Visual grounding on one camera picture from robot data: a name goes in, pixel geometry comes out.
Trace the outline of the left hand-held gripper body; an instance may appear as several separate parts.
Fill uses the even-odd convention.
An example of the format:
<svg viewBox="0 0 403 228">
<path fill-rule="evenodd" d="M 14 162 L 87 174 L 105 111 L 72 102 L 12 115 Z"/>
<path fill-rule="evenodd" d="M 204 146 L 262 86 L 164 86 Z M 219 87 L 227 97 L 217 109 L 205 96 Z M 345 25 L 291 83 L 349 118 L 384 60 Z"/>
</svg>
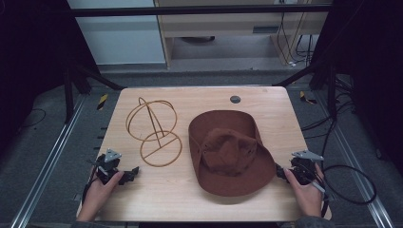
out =
<svg viewBox="0 0 403 228">
<path fill-rule="evenodd" d="M 97 158 L 95 162 L 96 174 L 103 184 L 107 184 L 114 174 L 118 172 L 117 166 L 121 156 L 120 153 L 108 148 L 104 154 Z"/>
</svg>

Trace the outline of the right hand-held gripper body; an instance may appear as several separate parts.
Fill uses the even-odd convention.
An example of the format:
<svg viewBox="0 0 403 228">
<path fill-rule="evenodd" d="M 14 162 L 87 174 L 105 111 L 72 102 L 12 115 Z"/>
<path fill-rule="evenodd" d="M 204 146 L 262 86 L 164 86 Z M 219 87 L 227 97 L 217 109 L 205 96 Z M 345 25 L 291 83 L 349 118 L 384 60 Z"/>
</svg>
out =
<svg viewBox="0 0 403 228">
<path fill-rule="evenodd" d="M 324 161 L 322 156 L 309 150 L 293 152 L 292 155 L 294 156 L 291 159 L 292 172 L 301 185 L 310 184 L 312 181 L 323 184 L 323 180 L 316 170 L 316 162 Z"/>
</svg>

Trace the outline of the gold wire hat stand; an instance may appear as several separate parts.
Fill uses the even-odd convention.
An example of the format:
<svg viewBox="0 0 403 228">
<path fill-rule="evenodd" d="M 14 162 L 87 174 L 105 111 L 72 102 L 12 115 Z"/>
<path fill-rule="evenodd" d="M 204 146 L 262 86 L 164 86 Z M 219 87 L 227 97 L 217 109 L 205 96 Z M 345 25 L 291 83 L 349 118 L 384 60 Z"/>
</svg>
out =
<svg viewBox="0 0 403 228">
<path fill-rule="evenodd" d="M 128 135 L 139 143 L 141 159 L 153 167 L 175 162 L 182 153 L 182 140 L 175 133 L 179 117 L 167 100 L 138 99 L 125 119 Z"/>
</svg>

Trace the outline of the brown felt hat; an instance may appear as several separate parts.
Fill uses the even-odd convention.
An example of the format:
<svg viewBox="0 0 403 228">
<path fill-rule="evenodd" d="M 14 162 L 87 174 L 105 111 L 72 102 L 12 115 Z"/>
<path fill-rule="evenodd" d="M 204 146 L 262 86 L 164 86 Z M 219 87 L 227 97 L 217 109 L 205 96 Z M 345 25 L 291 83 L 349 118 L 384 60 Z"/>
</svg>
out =
<svg viewBox="0 0 403 228">
<path fill-rule="evenodd" d="M 188 127 L 189 148 L 200 187 L 221 197 L 241 197 L 266 186 L 276 164 L 254 118 L 236 110 L 212 110 Z"/>
</svg>

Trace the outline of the person's left hand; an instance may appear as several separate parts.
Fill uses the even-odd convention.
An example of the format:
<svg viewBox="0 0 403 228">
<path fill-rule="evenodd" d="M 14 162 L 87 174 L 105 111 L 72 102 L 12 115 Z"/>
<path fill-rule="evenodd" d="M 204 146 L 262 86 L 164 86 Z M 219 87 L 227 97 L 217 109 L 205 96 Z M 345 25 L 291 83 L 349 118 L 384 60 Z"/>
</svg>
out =
<svg viewBox="0 0 403 228">
<path fill-rule="evenodd" d="M 86 192 L 81 213 L 92 217 L 96 215 L 111 196 L 123 175 L 123 171 L 118 171 L 106 184 L 100 180 L 95 180 Z"/>
</svg>

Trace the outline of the person's right hand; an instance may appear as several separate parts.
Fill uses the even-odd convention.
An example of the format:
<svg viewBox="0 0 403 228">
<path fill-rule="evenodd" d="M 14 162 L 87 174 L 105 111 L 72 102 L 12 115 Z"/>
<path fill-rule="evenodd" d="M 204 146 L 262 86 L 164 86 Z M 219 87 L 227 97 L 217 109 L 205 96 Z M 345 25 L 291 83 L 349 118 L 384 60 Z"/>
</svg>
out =
<svg viewBox="0 0 403 228">
<path fill-rule="evenodd" d="M 284 168 L 283 171 L 294 191 L 301 214 L 321 218 L 323 191 L 318 180 L 313 180 L 310 184 L 300 185 L 289 169 Z"/>
</svg>

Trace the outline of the black stand legs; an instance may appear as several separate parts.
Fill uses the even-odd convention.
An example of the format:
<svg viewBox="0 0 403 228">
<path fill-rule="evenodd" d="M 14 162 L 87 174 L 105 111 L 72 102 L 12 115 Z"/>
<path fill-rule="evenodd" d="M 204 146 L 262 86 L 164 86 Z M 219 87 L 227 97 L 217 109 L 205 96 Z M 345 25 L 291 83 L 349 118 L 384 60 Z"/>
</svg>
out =
<svg viewBox="0 0 403 228">
<path fill-rule="evenodd" d="M 327 110 L 330 117 L 336 119 L 336 68 L 332 63 L 316 62 L 295 73 L 291 77 L 274 84 L 274 86 L 286 87 L 305 75 L 313 73 L 314 76 L 309 83 L 309 87 L 317 90 L 327 85 Z"/>
<path fill-rule="evenodd" d="M 88 94 L 91 91 L 91 86 L 87 81 L 87 77 L 98 81 L 99 83 L 114 89 L 123 90 L 122 85 L 117 85 L 107 78 L 103 77 L 99 72 L 95 72 L 87 67 L 76 65 L 68 66 L 63 73 L 64 77 L 64 89 L 65 89 L 65 102 L 66 102 L 66 120 L 68 124 L 74 114 L 74 102 L 72 94 L 72 86 L 76 86 L 81 94 Z"/>
</svg>

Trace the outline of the white cabinet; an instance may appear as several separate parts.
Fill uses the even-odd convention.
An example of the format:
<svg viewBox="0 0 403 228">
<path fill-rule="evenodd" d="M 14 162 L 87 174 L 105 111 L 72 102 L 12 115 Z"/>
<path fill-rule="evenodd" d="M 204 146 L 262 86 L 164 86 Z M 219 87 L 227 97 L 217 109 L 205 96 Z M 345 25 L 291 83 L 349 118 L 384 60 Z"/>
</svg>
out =
<svg viewBox="0 0 403 228">
<path fill-rule="evenodd" d="M 67 0 L 73 10 L 154 7 L 153 0 Z M 78 17 L 98 66 L 164 64 L 157 17 Z"/>
</svg>

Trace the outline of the black curtain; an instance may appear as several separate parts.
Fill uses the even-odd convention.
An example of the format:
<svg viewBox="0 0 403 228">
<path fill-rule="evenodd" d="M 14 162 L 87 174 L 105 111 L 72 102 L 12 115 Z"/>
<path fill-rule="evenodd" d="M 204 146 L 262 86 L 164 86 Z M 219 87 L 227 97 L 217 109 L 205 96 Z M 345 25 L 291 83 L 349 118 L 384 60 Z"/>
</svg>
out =
<svg viewBox="0 0 403 228">
<path fill-rule="evenodd" d="M 336 72 L 353 78 L 358 115 L 403 176 L 403 0 L 333 0 L 314 59 L 335 44 Z"/>
<path fill-rule="evenodd" d="M 35 98 L 64 83 L 66 67 L 99 69 L 67 0 L 0 0 L 0 158 Z"/>
</svg>

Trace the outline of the light wooden desk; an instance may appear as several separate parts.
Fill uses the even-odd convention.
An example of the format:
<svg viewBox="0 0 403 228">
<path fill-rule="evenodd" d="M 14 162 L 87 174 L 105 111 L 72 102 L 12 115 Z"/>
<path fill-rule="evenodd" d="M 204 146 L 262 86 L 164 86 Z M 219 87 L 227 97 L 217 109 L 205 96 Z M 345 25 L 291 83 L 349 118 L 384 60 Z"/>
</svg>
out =
<svg viewBox="0 0 403 228">
<path fill-rule="evenodd" d="M 332 0 L 153 0 L 157 7 L 327 4 Z M 280 61 L 297 55 L 302 35 L 321 33 L 327 12 L 160 15 L 158 22 L 166 63 L 171 64 L 174 40 L 180 37 L 268 35 Z"/>
</svg>

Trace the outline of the aluminium floor rail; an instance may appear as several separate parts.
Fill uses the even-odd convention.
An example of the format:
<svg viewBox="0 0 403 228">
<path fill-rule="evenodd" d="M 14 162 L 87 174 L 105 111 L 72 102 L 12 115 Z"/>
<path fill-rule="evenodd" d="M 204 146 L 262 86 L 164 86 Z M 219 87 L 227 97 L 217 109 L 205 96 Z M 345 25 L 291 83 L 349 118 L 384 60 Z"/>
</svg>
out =
<svg viewBox="0 0 403 228">
<path fill-rule="evenodd" d="M 381 199 L 378 197 L 372 179 L 365 176 L 360 163 L 353 153 L 352 147 L 349 145 L 345 137 L 345 134 L 333 119 L 331 119 L 331 126 L 329 127 L 327 135 L 330 136 L 331 134 L 334 134 L 336 145 L 339 147 L 338 151 L 346 162 L 346 166 L 351 168 L 351 174 L 355 180 L 355 185 L 357 186 L 361 197 L 366 200 L 364 205 L 368 207 L 377 228 L 395 228 L 392 219 L 385 209 Z"/>
<path fill-rule="evenodd" d="M 68 122 L 66 122 L 56 140 L 52 146 L 48 157 L 42 166 L 42 169 L 37 176 L 34 184 L 32 185 L 26 199 L 22 206 L 18 210 L 18 213 L 13 218 L 10 228 L 26 228 L 29 219 L 35 210 L 39 199 L 42 197 L 44 190 L 48 184 L 48 180 L 51 177 L 60 156 L 62 155 L 64 148 L 67 144 L 69 136 L 77 123 L 78 118 L 83 110 L 83 105 L 86 101 L 86 95 L 79 95 L 77 97 L 76 104 L 73 107 L 73 113 Z"/>
</svg>

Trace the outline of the black horizontal frame bar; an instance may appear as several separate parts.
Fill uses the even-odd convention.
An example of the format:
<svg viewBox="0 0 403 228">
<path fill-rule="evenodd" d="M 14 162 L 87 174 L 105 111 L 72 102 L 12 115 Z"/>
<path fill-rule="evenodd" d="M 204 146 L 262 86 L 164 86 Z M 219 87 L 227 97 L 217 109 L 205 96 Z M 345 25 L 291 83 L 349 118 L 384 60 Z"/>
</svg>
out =
<svg viewBox="0 0 403 228">
<path fill-rule="evenodd" d="M 324 12 L 332 4 L 296 5 L 236 5 L 236 6 L 194 6 L 157 8 L 116 8 L 116 9 L 70 9 L 66 14 L 74 17 L 103 16 L 148 16 L 148 15 L 193 15 L 229 13 L 277 13 L 277 12 Z"/>
</svg>

